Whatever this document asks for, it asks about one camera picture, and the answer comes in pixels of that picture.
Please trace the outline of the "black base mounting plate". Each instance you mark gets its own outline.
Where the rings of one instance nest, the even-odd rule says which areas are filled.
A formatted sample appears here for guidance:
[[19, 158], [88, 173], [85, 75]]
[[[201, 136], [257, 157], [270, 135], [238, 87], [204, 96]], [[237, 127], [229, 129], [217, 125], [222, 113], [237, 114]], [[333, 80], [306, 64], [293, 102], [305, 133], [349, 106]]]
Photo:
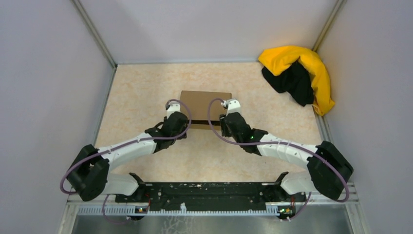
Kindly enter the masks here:
[[304, 202], [306, 195], [287, 194], [275, 182], [152, 182], [130, 196], [116, 195], [117, 203], [149, 203], [150, 211], [264, 211], [271, 202]]

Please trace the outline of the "black cloth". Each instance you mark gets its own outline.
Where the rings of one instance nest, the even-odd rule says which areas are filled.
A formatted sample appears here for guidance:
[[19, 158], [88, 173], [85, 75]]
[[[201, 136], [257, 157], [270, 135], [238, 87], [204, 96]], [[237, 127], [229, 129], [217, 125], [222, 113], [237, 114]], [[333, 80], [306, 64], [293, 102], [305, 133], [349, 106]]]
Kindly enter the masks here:
[[314, 93], [308, 71], [298, 62], [293, 62], [280, 75], [273, 75], [267, 68], [262, 68], [263, 78], [277, 93], [288, 92], [301, 106], [313, 104]]

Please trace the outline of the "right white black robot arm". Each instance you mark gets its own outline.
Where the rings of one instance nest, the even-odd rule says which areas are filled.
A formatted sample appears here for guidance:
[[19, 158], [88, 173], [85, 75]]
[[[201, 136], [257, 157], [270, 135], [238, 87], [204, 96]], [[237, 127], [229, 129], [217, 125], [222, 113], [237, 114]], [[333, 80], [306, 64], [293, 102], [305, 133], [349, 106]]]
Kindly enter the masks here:
[[314, 191], [337, 202], [349, 199], [347, 183], [354, 169], [333, 143], [324, 140], [319, 145], [308, 145], [281, 139], [251, 128], [238, 112], [220, 115], [220, 124], [223, 137], [232, 137], [233, 144], [246, 152], [284, 160], [304, 169], [281, 176], [274, 188], [278, 200], [287, 201], [293, 194]]

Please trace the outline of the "aluminium frame rail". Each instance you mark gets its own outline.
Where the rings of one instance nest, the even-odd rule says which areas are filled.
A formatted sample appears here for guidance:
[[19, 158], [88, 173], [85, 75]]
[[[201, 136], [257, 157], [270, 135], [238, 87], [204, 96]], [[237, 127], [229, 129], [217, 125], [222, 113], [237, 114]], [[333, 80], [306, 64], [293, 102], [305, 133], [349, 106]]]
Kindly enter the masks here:
[[126, 195], [70, 195], [58, 232], [367, 234], [355, 186], [338, 201], [279, 182], [148, 182]]

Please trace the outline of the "brown cardboard box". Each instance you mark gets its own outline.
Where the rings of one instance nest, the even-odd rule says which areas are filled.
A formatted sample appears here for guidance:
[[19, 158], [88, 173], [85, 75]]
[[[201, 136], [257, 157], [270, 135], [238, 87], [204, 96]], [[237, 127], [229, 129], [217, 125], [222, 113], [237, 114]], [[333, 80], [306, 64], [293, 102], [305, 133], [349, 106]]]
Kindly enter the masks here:
[[[180, 94], [180, 101], [183, 102], [190, 110], [192, 116], [191, 129], [211, 130], [207, 111], [210, 102], [215, 98], [222, 100], [232, 99], [231, 93], [225, 92], [206, 92], [206, 91], [186, 91], [183, 90]], [[221, 130], [220, 115], [226, 113], [219, 101], [215, 101], [210, 110], [210, 120], [213, 128], [216, 131]]]

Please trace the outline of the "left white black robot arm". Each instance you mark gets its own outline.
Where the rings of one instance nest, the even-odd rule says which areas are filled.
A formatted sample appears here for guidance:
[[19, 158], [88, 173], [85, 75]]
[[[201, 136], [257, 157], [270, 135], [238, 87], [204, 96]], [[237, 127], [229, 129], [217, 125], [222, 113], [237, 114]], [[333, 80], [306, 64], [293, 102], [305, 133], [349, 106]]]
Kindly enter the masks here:
[[77, 194], [82, 201], [99, 195], [116, 195], [119, 202], [143, 200], [146, 184], [137, 174], [112, 171], [133, 159], [167, 149], [186, 137], [190, 124], [190, 115], [175, 111], [132, 139], [100, 149], [91, 144], [84, 146], [61, 180], [61, 191]]

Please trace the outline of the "yellow cloth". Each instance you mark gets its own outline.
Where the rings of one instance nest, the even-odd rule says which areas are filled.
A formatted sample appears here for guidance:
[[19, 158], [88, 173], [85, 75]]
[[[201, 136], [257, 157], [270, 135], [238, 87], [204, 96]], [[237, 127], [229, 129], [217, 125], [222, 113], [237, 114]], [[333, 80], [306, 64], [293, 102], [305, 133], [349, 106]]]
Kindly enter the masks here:
[[335, 102], [331, 97], [330, 76], [321, 58], [313, 50], [296, 45], [269, 48], [263, 50], [258, 61], [274, 76], [280, 75], [297, 61], [310, 75], [315, 96], [312, 103], [314, 111], [319, 116], [324, 116], [333, 109]]

